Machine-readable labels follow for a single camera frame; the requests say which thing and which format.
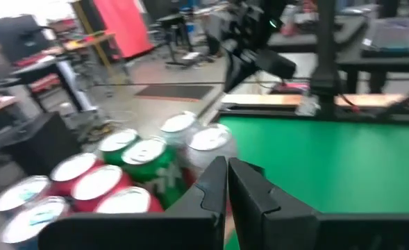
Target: floor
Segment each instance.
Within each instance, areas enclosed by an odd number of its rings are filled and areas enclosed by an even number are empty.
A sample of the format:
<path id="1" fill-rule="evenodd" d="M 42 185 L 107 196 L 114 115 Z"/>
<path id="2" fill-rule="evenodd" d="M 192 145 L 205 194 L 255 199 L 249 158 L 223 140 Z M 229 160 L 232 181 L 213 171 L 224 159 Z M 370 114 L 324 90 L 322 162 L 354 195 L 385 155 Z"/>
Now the floor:
<path id="1" fill-rule="evenodd" d="M 285 55 L 293 60 L 297 65 L 298 77 L 307 77 L 310 75 L 316 63 L 316 57 L 312 54 L 288 54 Z M 181 101 L 154 101 L 147 99 L 135 98 L 134 94 L 145 88 L 143 85 L 138 86 L 113 86 L 114 95 L 107 97 L 104 87 L 95 87 L 91 94 L 94 102 L 97 103 L 104 111 L 110 114 L 114 119 L 122 121 L 123 126 L 136 128 L 142 136 L 155 135 L 159 126 L 169 116 L 175 115 L 183 110 L 189 110 L 196 114 L 202 114 L 203 119 L 208 118 L 208 113 L 218 106 L 218 99 L 221 97 L 225 60 L 218 59 L 213 64 L 202 65 L 199 68 L 186 70 L 166 69 L 163 61 L 152 60 L 149 56 L 129 65 L 132 73 L 132 79 L 135 83 L 147 84 L 166 84 L 166 83 L 198 83 L 214 86 L 207 96 L 196 103 Z M 390 74 L 391 78 L 409 78 L 409 74 Z M 262 73 L 261 79 L 264 81 L 274 81 L 275 77 Z M 366 91 L 366 84 L 360 84 L 360 91 Z M 234 92 L 239 94 L 246 93 L 266 93 L 267 88 L 254 84 L 242 84 Z M 404 93 L 409 91 L 409 81 L 396 82 L 390 81 L 385 90 L 389 93 Z M 66 97 L 63 92 L 59 92 L 46 100 L 46 106 L 52 110 L 57 110 L 58 105 L 64 102 Z M 22 105 L 32 109 L 32 105 L 26 98 L 23 99 Z M 37 111 L 30 111 L 30 116 L 34 116 Z M 0 169 L 0 190 L 4 185 L 12 183 L 15 178 L 20 176 L 20 171 L 13 165 L 8 165 Z M 0 229 L 5 219 L 0 216 Z M 10 249 L 9 246 L 0 243 L 0 250 Z"/>

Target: can top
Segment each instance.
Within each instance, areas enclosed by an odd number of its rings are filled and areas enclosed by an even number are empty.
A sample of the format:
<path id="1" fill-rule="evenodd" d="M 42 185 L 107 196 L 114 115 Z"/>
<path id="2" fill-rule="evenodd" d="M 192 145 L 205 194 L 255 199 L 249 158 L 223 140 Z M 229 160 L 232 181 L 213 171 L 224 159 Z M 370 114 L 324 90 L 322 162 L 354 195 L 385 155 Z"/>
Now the can top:
<path id="1" fill-rule="evenodd" d="M 161 126 L 161 131 L 167 133 L 175 133 L 179 131 L 183 131 L 193 125 L 193 123 L 197 120 L 197 116 L 189 111 L 184 111 L 179 115 L 175 115 L 170 117 L 165 121 L 165 123 Z"/>
<path id="2" fill-rule="evenodd" d="M 224 146 L 230 139 L 231 132 L 226 126 L 210 124 L 192 136 L 189 147 L 209 151 Z"/>
<path id="3" fill-rule="evenodd" d="M 164 153 L 166 142 L 160 137 L 152 137 L 137 142 L 122 154 L 122 160 L 131 165 L 140 165 L 155 160 Z"/>
<path id="4" fill-rule="evenodd" d="M 0 212 L 24 205 L 43 191 L 48 190 L 50 185 L 50 180 L 46 176 L 25 178 L 0 194 Z"/>
<path id="5" fill-rule="evenodd" d="M 99 150 L 103 152 L 111 152 L 122 149 L 137 138 L 137 131 L 134 129 L 126 129 L 124 131 L 114 133 L 106 137 L 99 145 Z"/>
<path id="6" fill-rule="evenodd" d="M 70 181 L 88 171 L 97 160 L 93 153 L 76 154 L 59 163 L 51 172 L 53 181 Z"/>
<path id="7" fill-rule="evenodd" d="M 144 188 L 128 187 L 102 201 L 97 213 L 145 213 L 149 210 L 150 193 Z"/>
<path id="8" fill-rule="evenodd" d="M 122 170 L 118 166 L 100 167 L 79 180 L 72 190 L 72 197 L 81 201 L 95 199 L 118 184 L 121 176 Z"/>
<path id="9" fill-rule="evenodd" d="M 62 197 L 47 197 L 21 211 L 7 222 L 1 232 L 0 240 L 7 244 L 29 240 L 67 210 L 68 205 Z"/>

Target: soda can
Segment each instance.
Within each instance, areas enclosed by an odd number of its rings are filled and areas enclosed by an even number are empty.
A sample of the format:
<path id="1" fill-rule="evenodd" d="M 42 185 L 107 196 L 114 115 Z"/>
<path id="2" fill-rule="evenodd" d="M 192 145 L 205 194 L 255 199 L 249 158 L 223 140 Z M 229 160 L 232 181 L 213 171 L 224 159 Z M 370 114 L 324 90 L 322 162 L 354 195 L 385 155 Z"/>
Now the soda can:
<path id="1" fill-rule="evenodd" d="M 209 124 L 195 133 L 187 147 L 187 160 L 198 178 L 217 157 L 237 157 L 237 143 L 231 131 L 221 124 Z"/>
<path id="2" fill-rule="evenodd" d="M 187 188 L 194 183 L 194 178 L 185 157 L 185 149 L 190 138 L 201 128 L 197 116 L 189 111 L 170 117 L 161 126 L 162 137 L 166 140 L 167 145 L 176 150 L 176 162 Z"/>
<path id="3" fill-rule="evenodd" d="M 69 213 L 69 206 L 62 197 L 44 198 L 7 222 L 1 229 L 0 241 L 16 250 L 38 250 L 39 232 Z"/>
<path id="4" fill-rule="evenodd" d="M 51 172 L 55 194 L 68 197 L 77 181 L 87 173 L 104 165 L 93 153 L 76 154 L 59 163 Z"/>
<path id="5" fill-rule="evenodd" d="M 30 176 L 0 194 L 0 213 L 11 218 L 27 205 L 49 195 L 51 181 L 46 176 Z"/>
<path id="6" fill-rule="evenodd" d="M 121 166 L 122 153 L 140 139 L 137 131 L 126 129 L 106 137 L 99 144 L 99 150 L 106 164 Z"/>
<path id="7" fill-rule="evenodd" d="M 74 186 L 74 207 L 78 212 L 94 212 L 102 199 L 131 185 L 131 179 L 120 167 L 105 165 L 86 174 Z"/>
<path id="8" fill-rule="evenodd" d="M 168 147 L 164 139 L 152 137 L 139 141 L 124 152 L 122 160 L 126 163 L 123 169 L 135 182 L 155 194 L 164 209 L 185 193 L 175 150 Z"/>
<path id="9" fill-rule="evenodd" d="M 164 212 L 159 200 L 140 187 L 128 187 L 104 199 L 97 213 Z"/>

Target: green surface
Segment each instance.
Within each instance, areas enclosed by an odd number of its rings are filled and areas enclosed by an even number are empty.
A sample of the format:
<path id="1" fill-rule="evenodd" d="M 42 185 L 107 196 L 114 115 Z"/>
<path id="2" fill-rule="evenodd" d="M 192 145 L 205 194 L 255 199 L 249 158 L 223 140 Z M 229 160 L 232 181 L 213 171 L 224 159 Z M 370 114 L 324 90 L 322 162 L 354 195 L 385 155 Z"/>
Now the green surface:
<path id="1" fill-rule="evenodd" d="M 222 117 L 240 159 L 325 213 L 409 213 L 409 126 Z M 226 246 L 239 249 L 236 236 Z"/>

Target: green soda can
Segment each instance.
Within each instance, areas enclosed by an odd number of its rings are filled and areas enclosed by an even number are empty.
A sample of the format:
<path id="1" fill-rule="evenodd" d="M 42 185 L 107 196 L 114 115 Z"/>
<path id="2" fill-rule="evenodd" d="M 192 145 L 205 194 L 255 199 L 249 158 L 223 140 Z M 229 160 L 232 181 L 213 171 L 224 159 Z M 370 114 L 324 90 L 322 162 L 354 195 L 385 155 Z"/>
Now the green soda can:
<path id="1" fill-rule="evenodd" d="M 99 144 L 99 150 L 106 164 L 122 166 L 122 153 L 134 145 L 140 136 L 134 129 L 126 129 L 106 137 Z"/>
<path id="2" fill-rule="evenodd" d="M 160 137 L 141 140 L 122 155 L 122 169 L 149 190 L 168 209 L 186 191 L 176 152 Z"/>

